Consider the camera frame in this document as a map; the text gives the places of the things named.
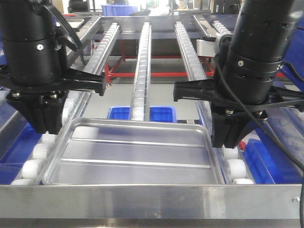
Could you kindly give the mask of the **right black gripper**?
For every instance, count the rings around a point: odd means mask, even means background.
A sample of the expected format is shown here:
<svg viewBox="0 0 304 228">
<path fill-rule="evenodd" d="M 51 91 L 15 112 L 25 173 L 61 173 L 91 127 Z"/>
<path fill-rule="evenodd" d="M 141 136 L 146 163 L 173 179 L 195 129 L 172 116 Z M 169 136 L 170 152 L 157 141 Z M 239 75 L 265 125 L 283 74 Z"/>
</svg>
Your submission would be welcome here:
<svg viewBox="0 0 304 228">
<path fill-rule="evenodd" d="M 238 79 L 230 89 L 250 112 L 290 106 L 304 110 L 304 94 L 272 86 L 272 81 Z M 212 112 L 212 145 L 221 148 L 235 148 L 245 136 L 258 125 L 243 107 L 234 100 L 222 82 L 213 79 L 176 82 L 173 90 L 174 101 L 194 99 L 209 101 Z"/>
</svg>

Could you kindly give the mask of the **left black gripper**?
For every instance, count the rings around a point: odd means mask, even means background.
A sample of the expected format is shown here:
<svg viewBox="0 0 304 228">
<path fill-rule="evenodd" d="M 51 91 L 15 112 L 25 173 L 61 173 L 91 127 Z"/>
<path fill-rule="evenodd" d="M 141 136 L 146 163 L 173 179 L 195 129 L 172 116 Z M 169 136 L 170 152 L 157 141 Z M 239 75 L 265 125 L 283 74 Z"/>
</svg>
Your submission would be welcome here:
<svg viewBox="0 0 304 228">
<path fill-rule="evenodd" d="M 22 114 L 37 133 L 58 134 L 67 98 L 65 92 L 90 89 L 103 96 L 106 79 L 103 75 L 68 67 L 2 67 L 0 85 L 10 89 L 7 103 Z M 50 97 L 53 92 L 59 92 L 57 98 Z"/>
</svg>

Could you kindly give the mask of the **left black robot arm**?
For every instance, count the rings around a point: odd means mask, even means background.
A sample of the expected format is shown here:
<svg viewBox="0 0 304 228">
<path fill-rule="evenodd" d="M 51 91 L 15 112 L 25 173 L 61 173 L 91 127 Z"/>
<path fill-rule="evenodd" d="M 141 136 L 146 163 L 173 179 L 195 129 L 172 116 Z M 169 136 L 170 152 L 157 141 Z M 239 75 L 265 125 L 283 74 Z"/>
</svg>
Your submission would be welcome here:
<svg viewBox="0 0 304 228">
<path fill-rule="evenodd" d="M 0 84 L 6 100 L 37 133 L 59 133 L 70 90 L 105 92 L 105 78 L 69 67 L 67 49 L 82 43 L 59 10 L 48 0 L 3 0 L 0 39 L 7 63 Z"/>
</svg>

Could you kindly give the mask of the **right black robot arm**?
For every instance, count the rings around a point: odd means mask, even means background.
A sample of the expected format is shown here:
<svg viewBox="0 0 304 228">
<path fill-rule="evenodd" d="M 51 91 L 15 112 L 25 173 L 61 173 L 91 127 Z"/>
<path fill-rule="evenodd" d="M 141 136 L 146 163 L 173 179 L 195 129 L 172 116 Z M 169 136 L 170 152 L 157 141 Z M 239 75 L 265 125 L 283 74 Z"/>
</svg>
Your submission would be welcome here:
<svg viewBox="0 0 304 228">
<path fill-rule="evenodd" d="M 246 0 L 233 34 L 223 38 L 212 79 L 177 82 L 174 100 L 209 101 L 214 147 L 234 148 L 277 107 L 304 109 L 304 95 L 273 80 L 304 14 L 301 0 Z"/>
</svg>

